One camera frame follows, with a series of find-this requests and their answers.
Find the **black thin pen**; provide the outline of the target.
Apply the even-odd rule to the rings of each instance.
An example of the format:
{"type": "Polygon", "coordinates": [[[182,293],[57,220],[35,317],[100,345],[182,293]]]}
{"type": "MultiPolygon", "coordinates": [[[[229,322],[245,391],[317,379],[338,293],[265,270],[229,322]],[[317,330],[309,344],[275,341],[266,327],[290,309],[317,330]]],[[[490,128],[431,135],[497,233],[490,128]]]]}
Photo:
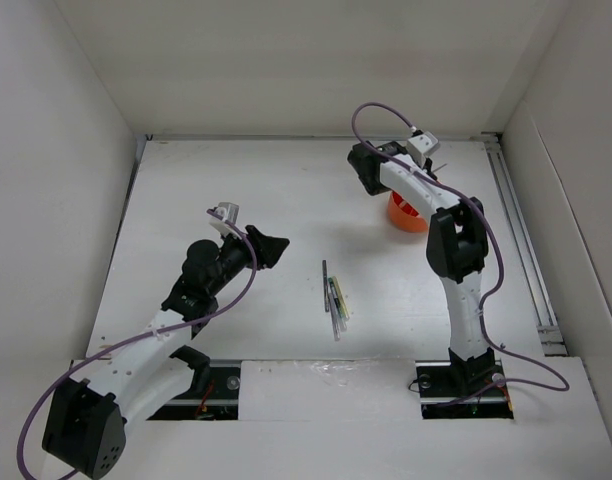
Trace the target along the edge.
{"type": "Polygon", "coordinates": [[[327,261],[325,259],[321,262],[322,265],[322,285],[323,285],[323,295],[324,295],[324,309],[325,312],[330,312],[330,300],[329,300],[329,292],[328,292],[328,270],[327,270],[327,261]]]}

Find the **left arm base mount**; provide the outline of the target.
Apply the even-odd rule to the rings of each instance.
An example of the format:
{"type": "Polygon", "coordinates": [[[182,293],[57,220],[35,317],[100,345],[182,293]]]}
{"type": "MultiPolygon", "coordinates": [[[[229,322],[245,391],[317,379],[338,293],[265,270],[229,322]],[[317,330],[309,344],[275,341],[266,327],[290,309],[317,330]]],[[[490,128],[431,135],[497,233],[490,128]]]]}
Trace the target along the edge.
{"type": "Polygon", "coordinates": [[[194,388],[168,401],[150,421],[234,421],[239,414],[240,363],[216,363],[202,390],[194,388]]]}

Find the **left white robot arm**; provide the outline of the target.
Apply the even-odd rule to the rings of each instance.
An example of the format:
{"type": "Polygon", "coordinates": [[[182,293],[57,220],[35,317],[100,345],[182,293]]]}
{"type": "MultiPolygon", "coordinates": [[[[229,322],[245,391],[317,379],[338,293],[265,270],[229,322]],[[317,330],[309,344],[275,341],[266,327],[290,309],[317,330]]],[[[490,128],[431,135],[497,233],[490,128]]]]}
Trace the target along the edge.
{"type": "Polygon", "coordinates": [[[217,295],[245,269],[274,267],[290,244],[248,225],[219,226],[221,243],[191,244],[181,275],[144,338],[120,347],[81,380],[67,377],[55,389],[42,448],[89,479],[115,466],[134,426],[168,400],[198,396],[208,387],[210,360],[190,342],[219,311],[217,295]]]}

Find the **black-handled scissors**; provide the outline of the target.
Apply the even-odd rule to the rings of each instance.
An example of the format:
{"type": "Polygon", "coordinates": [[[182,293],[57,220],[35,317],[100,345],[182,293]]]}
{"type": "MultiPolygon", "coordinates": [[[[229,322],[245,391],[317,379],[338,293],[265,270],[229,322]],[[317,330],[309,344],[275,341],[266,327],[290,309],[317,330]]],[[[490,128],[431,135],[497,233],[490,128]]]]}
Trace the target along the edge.
{"type": "Polygon", "coordinates": [[[444,169],[444,168],[445,168],[447,165],[448,165],[447,163],[443,163],[443,164],[441,164],[441,165],[439,165],[439,166],[436,166],[436,167],[435,167],[435,168],[432,170],[432,177],[433,177],[433,179],[434,179],[434,180],[436,180],[436,181],[437,181],[437,179],[438,179],[437,174],[438,174],[438,173],[439,173],[439,172],[440,172],[442,169],[444,169]]]}

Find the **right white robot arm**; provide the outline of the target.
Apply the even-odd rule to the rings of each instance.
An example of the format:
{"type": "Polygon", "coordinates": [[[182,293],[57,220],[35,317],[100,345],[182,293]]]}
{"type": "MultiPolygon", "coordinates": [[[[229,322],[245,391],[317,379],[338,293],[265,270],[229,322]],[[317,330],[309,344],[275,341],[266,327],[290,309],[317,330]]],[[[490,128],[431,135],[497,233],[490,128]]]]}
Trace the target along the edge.
{"type": "Polygon", "coordinates": [[[378,148],[358,143],[347,160],[369,195],[392,191],[427,222],[426,259],[442,282],[451,328],[448,395],[474,394],[495,370],[495,355],[480,324],[482,271],[489,252],[481,202],[438,182],[396,142],[378,148]]]}

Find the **yellow highlighter pen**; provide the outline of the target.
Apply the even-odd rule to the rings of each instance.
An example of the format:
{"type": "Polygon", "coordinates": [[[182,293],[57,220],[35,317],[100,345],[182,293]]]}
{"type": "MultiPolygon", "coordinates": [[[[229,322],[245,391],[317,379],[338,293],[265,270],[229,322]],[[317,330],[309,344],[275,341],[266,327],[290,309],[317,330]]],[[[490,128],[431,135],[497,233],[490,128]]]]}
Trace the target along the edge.
{"type": "Polygon", "coordinates": [[[340,287],[340,284],[336,276],[332,276],[330,278],[330,284],[331,284],[331,288],[334,290],[335,302],[339,310],[339,315],[344,320],[349,320],[350,319],[349,311],[345,303],[342,289],[340,287]]]}

